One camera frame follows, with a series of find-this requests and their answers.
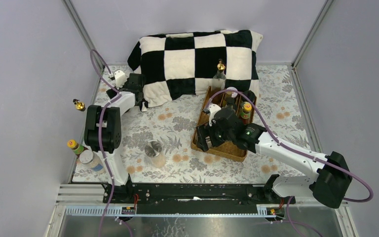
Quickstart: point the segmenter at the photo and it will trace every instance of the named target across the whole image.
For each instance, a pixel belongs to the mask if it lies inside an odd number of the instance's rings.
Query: glass bottle
[[[75,140],[69,140],[68,147],[72,149],[73,153],[75,153],[77,157],[79,157],[83,151],[88,150],[88,148],[77,143]]]
[[[240,119],[243,121],[244,125],[249,123],[249,118],[251,117],[252,106],[249,102],[244,102],[240,110]]]
[[[219,90],[223,90],[226,83],[225,75],[226,66],[223,63],[222,59],[219,59],[219,64],[217,64],[217,72],[213,77],[211,91],[216,93]]]

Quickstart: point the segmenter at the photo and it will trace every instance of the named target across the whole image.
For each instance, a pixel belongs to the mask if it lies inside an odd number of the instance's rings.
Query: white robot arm
[[[341,154],[332,152],[329,156],[309,151],[279,137],[277,143],[264,127],[254,123],[244,125],[230,107],[220,108],[210,104],[208,110],[209,122],[197,127],[197,146],[202,151],[206,152],[211,147],[230,141],[240,149],[275,158],[305,175],[272,175],[266,186],[272,188],[278,196],[315,198],[328,207],[339,207],[352,178],[330,166],[289,151],[279,143],[349,170]]]

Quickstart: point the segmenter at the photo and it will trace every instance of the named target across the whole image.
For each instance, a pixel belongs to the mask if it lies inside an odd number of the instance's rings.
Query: checkered pillow
[[[135,73],[146,76],[143,93],[147,107],[162,105],[183,94],[206,93],[219,59],[226,64],[225,87],[258,94],[255,64],[262,38],[248,30],[147,36],[139,40],[127,62]]]

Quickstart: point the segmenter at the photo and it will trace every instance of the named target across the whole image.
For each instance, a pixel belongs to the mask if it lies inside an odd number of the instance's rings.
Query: plastic container
[[[79,156],[79,160],[80,162],[82,162],[82,164],[88,166],[88,168],[94,171],[95,173],[105,173],[104,165],[102,164],[101,159],[96,153],[90,150],[83,151]]]
[[[158,141],[150,141],[145,146],[145,159],[153,167],[162,168],[166,164],[166,157],[162,152],[162,144]]]

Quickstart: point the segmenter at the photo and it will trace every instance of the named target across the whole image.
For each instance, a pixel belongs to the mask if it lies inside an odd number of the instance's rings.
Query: table surface
[[[110,66],[128,76],[132,70],[125,65]],[[301,116],[287,66],[257,66],[260,80],[257,107],[269,127],[279,137],[308,148],[305,121]],[[108,86],[101,83],[95,105],[104,105],[109,98]],[[192,135],[205,95],[184,95],[162,106],[140,112],[130,109],[121,117],[121,157],[133,182],[145,183],[256,183],[264,184],[270,175],[301,175],[296,169],[271,157],[248,152],[244,162],[194,151]],[[258,115],[254,123],[262,125]],[[144,145],[158,140],[163,145],[166,164],[155,168],[146,162]],[[96,174],[77,162],[72,182],[107,182],[106,173]]]

